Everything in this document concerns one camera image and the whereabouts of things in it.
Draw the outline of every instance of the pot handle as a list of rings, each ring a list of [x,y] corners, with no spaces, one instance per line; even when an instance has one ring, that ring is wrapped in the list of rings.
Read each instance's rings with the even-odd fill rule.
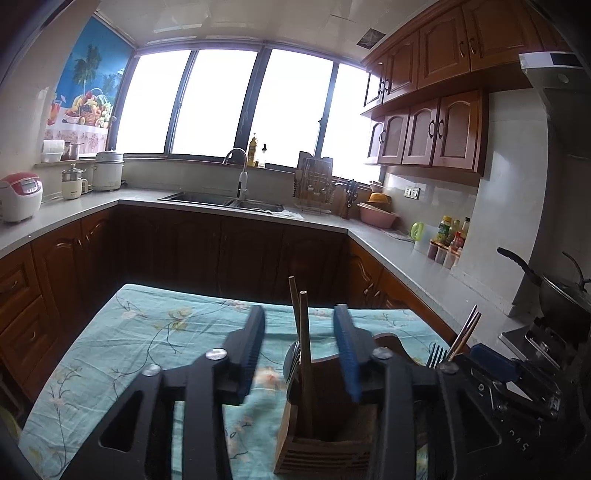
[[[591,282],[591,278],[584,278],[583,276],[583,271],[581,270],[581,267],[579,266],[579,264],[577,263],[577,261],[571,257],[567,252],[562,252],[562,254],[568,258],[572,263],[574,263],[574,267],[577,269],[577,273],[579,274],[579,288],[581,290],[585,289],[585,284]]]
[[[515,262],[517,265],[519,265],[521,269],[525,272],[525,275],[527,275],[527,277],[534,285],[542,285],[542,278],[537,273],[535,273],[525,262],[525,260],[523,260],[523,258],[521,258],[519,255],[513,253],[511,250],[507,250],[506,248],[501,247],[497,248],[496,251],[503,255],[503,257],[507,257],[510,260],[513,260],[513,262]]]

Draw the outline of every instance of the electrical outlet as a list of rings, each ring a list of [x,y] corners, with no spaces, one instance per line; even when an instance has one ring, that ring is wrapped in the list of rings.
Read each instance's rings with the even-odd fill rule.
[[[417,200],[419,192],[421,192],[419,187],[406,187],[404,189],[404,196],[413,200]]]

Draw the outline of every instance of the blue floral tablecloth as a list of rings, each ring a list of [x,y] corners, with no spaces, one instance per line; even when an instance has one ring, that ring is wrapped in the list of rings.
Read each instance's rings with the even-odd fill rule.
[[[59,478],[118,395],[146,364],[192,363],[242,328],[253,303],[125,285],[72,344],[49,378],[19,446],[44,479]],[[282,366],[296,339],[291,306],[263,304],[267,329],[252,390],[240,407],[225,407],[226,440],[235,479],[271,479],[285,404]],[[410,310],[351,310],[356,326],[395,333],[424,363],[428,346],[445,342]],[[314,358],[336,353],[332,309],[310,309]],[[175,420],[174,476],[180,478],[181,414]]]

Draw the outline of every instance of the window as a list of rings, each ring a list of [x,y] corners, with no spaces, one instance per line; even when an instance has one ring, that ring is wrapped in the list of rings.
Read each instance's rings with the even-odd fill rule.
[[[361,116],[367,74],[339,65],[322,156],[334,159],[333,175],[364,183],[377,180],[379,168],[363,165],[367,157],[372,121]]]
[[[300,150],[314,154],[332,68],[329,60],[272,51],[250,135],[267,144],[266,163],[295,167]]]
[[[117,148],[121,153],[163,153],[178,84],[188,50],[139,59],[121,113]]]
[[[200,50],[187,83],[172,153],[224,157],[234,147],[256,52]]]

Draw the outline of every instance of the cabinet door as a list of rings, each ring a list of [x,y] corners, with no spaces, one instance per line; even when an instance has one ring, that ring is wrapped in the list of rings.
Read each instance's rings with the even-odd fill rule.
[[[382,269],[382,265],[371,254],[354,240],[349,240],[347,305],[350,309],[368,309],[373,306]]]
[[[419,35],[419,88],[470,71],[466,29],[459,7],[422,27]]]
[[[456,338],[455,332],[434,311],[427,307],[399,279],[384,269],[379,277],[376,308],[410,309],[428,324],[448,345]]]
[[[217,294],[221,218],[197,212],[166,212],[166,282],[169,288]]]
[[[409,109],[405,108],[385,118],[384,143],[382,144],[378,163],[387,165],[399,165],[402,163],[408,128],[408,114]]]
[[[384,103],[417,89],[418,31],[393,46],[387,54]]]
[[[385,64],[386,57],[382,57],[375,64],[368,68],[368,83],[365,89],[365,100],[363,110],[379,105],[384,99]]]
[[[233,217],[222,219],[217,267],[221,297],[273,301],[283,227]]]
[[[533,8],[528,8],[531,19],[534,21],[535,29],[542,41],[542,47],[545,51],[571,51],[566,40],[558,33],[551,24],[549,24],[544,17],[542,17]]]
[[[115,208],[82,219],[91,314],[96,314],[121,287]]]
[[[411,108],[403,165],[431,164],[438,105],[439,99],[435,99]]]
[[[42,297],[31,303],[0,335],[6,366],[21,385],[35,365],[57,342],[59,329],[52,324]]]
[[[33,240],[33,258],[50,319],[75,339],[90,321],[80,222]]]
[[[121,207],[122,246],[125,253],[125,280],[129,283],[164,286],[164,224],[162,210],[123,205]]]
[[[462,5],[472,70],[518,61],[541,48],[534,24],[517,0],[470,0]]]
[[[375,122],[371,127],[371,135],[369,137],[368,158],[365,164],[374,165],[378,163],[379,153],[384,141],[384,123],[382,121]]]
[[[332,287],[344,241],[342,233],[286,226],[277,271],[275,301],[291,303],[287,279],[293,275],[298,290],[308,292],[311,306],[335,306]]]
[[[433,166],[474,168],[480,108],[478,91],[441,99]]]

